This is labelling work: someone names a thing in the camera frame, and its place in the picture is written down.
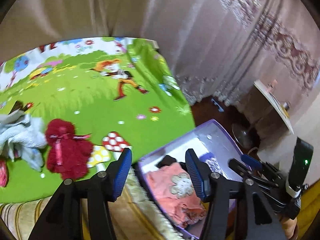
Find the pink clothing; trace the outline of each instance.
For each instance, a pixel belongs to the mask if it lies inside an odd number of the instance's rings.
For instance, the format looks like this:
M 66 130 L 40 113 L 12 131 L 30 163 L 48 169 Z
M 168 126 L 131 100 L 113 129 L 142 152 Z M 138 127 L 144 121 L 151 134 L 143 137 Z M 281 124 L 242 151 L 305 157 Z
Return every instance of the pink clothing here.
M 174 222 L 185 228 L 205 217 L 206 210 L 191 179 L 179 163 L 147 173 L 147 182 L 158 203 Z

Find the curtain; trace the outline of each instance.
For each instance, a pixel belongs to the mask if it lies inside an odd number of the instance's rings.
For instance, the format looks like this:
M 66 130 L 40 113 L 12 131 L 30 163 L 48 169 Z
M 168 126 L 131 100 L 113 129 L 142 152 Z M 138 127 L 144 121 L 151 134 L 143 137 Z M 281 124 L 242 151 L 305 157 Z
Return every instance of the curtain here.
M 191 105 L 237 105 L 256 79 L 277 79 L 295 111 L 319 71 L 320 31 L 300 0 L 17 0 L 0 36 L 0 61 L 79 37 L 156 40 Z

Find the cartoon play mat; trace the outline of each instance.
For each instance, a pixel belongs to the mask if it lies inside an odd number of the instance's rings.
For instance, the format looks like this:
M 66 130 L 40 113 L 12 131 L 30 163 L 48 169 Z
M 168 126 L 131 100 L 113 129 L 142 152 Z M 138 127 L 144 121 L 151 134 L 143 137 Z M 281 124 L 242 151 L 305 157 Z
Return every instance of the cartoon play mat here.
M 87 135 L 94 144 L 83 179 L 101 163 L 108 166 L 124 147 L 132 148 L 136 162 L 194 128 L 189 105 L 153 44 L 86 38 L 18 55 L 1 65 L 0 114 L 8 115 L 18 101 L 26 114 L 42 118 L 44 131 L 55 118 L 71 122 L 76 135 Z M 0 203 L 33 201 L 55 192 L 62 179 L 47 169 L 48 151 L 41 150 L 41 171 L 21 158 L 5 159 L 8 183 L 0 188 Z

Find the red plush toy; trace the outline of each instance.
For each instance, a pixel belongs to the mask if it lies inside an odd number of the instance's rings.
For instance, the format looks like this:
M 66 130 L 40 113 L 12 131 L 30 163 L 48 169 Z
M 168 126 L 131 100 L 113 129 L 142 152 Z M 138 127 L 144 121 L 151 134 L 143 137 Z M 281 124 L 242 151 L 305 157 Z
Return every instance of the red plush toy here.
M 47 169 L 61 173 L 62 179 L 79 179 L 88 173 L 87 162 L 93 144 L 86 139 L 90 135 L 75 135 L 71 122 L 53 119 L 45 132 L 52 147 L 47 159 Z

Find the wooden floor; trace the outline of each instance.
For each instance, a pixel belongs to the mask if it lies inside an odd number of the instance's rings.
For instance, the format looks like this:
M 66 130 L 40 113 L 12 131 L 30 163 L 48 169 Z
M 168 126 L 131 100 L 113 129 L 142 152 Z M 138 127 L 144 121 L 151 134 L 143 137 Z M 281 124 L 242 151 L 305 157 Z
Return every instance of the wooden floor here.
M 236 141 L 232 133 L 232 124 L 239 123 L 244 127 L 249 127 L 250 123 L 248 122 L 246 117 L 243 114 L 239 113 L 234 106 L 226 107 L 223 103 L 219 102 L 219 105 L 224 109 L 224 112 L 219 112 L 218 106 L 215 106 L 211 102 L 211 98 L 212 97 L 204 98 L 200 103 L 195 103 L 191 107 L 196 126 L 201 125 L 202 123 L 207 122 L 211 119 L 215 119 L 227 130 L 230 136 Z M 260 139 L 255 129 L 251 130 L 251 136 L 253 138 L 254 146 L 259 147 Z M 248 153 L 249 149 L 244 149 L 239 144 L 238 146 L 244 154 Z

